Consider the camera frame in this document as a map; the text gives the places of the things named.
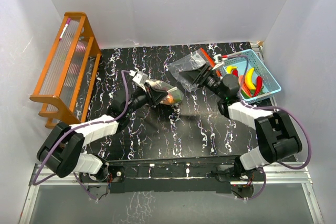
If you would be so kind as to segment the clear bag with green leaf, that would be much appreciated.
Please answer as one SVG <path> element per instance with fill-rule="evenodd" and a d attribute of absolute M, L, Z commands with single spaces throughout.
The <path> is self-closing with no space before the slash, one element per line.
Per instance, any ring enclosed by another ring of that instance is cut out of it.
<path fill-rule="evenodd" d="M 167 93 L 167 95 L 159 101 L 159 104 L 174 105 L 181 102 L 184 98 L 184 94 L 179 88 L 164 81 L 147 79 L 146 83 L 155 91 L 165 91 Z"/>

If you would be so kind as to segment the clear zip bag red slider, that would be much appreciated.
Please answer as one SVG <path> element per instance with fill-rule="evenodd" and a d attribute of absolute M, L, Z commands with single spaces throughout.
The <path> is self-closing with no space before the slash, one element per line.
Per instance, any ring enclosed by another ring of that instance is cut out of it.
<path fill-rule="evenodd" d="M 203 48 L 200 48 L 182 57 L 181 59 L 174 61 L 167 67 L 171 75 L 182 85 L 186 91 L 193 92 L 197 89 L 197 85 L 191 84 L 189 81 L 183 78 L 180 73 L 182 71 L 195 70 L 205 63 L 208 63 L 211 66 L 215 65 L 213 58 L 211 58 Z"/>

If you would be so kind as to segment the yellow fake banana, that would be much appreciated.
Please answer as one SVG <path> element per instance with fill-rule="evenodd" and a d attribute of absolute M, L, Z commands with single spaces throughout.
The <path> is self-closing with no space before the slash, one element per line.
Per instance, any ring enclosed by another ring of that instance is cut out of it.
<path fill-rule="evenodd" d="M 238 68 L 237 66 L 229 65 L 229 66 L 226 67 L 226 72 L 227 73 L 232 73 L 237 68 Z"/>
<path fill-rule="evenodd" d="M 253 83 L 254 70 L 255 70 L 254 67 L 250 68 L 245 75 L 244 82 L 249 90 L 256 90 L 256 86 Z"/>

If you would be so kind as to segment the light blue plastic basket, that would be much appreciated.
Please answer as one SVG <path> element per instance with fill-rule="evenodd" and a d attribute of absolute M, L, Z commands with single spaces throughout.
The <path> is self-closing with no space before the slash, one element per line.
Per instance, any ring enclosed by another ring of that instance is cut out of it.
<path fill-rule="evenodd" d="M 232 56 L 232 58 L 225 59 L 223 66 L 219 68 L 222 76 L 227 74 L 226 68 L 228 66 L 236 66 L 239 76 L 244 74 L 245 68 L 248 66 L 247 70 L 254 68 L 251 79 L 254 84 L 257 83 L 256 81 L 258 76 L 262 78 L 263 84 L 257 96 L 249 97 L 247 93 L 242 91 L 242 96 L 246 103 L 252 104 L 259 102 L 261 100 L 270 98 L 274 94 L 281 91 L 281 86 L 279 83 L 253 50 L 247 49 L 228 56 Z"/>

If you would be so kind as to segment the fake watermelon slice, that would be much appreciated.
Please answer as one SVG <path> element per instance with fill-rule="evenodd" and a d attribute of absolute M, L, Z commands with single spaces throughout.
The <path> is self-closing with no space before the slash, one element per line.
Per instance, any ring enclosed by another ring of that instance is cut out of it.
<path fill-rule="evenodd" d="M 241 93 L 242 93 L 242 95 L 244 96 L 244 98 L 246 98 L 246 99 L 249 99 L 249 98 L 251 98 L 252 96 L 251 96 L 251 92 L 250 92 L 250 90 L 247 88 L 247 86 L 246 86 L 246 84 L 245 84 L 245 82 L 244 82 L 244 80 L 243 80 L 243 75 L 240 75 L 239 77 L 238 77 L 238 81 L 239 81 L 239 84 L 241 85 Z"/>

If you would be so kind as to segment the red fake chili pepper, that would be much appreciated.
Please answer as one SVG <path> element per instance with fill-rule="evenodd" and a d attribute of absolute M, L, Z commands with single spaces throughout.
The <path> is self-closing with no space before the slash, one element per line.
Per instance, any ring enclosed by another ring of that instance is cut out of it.
<path fill-rule="evenodd" d="M 234 70 L 232 71 L 232 74 L 238 77 L 238 70 L 237 70 L 237 69 L 234 69 Z"/>

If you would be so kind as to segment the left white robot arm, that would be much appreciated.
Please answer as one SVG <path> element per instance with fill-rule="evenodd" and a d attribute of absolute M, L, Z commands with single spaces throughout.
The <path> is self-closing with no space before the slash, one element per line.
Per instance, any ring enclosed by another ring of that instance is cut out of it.
<path fill-rule="evenodd" d="M 121 132 L 129 123 L 129 116 L 146 104 L 172 104 L 176 87 L 156 81 L 137 87 L 125 98 L 116 97 L 106 114 L 81 124 L 58 123 L 37 152 L 37 159 L 60 178 L 70 173 L 87 173 L 96 181 L 108 177 L 108 168 L 95 154 L 85 154 L 82 148 L 105 136 Z"/>

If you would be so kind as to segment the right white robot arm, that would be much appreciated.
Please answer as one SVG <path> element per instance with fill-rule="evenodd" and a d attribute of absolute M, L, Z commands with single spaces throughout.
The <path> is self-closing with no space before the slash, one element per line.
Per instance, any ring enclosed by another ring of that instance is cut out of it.
<path fill-rule="evenodd" d="M 206 87 L 217 95 L 220 98 L 218 109 L 223 116 L 256 131 L 257 147 L 235 158 L 232 167 L 217 174 L 247 180 L 253 170 L 302 151 L 302 142 L 287 112 L 250 108 L 240 102 L 241 85 L 237 76 L 226 74 L 220 78 L 208 64 L 182 71 L 180 75 L 189 83 Z"/>

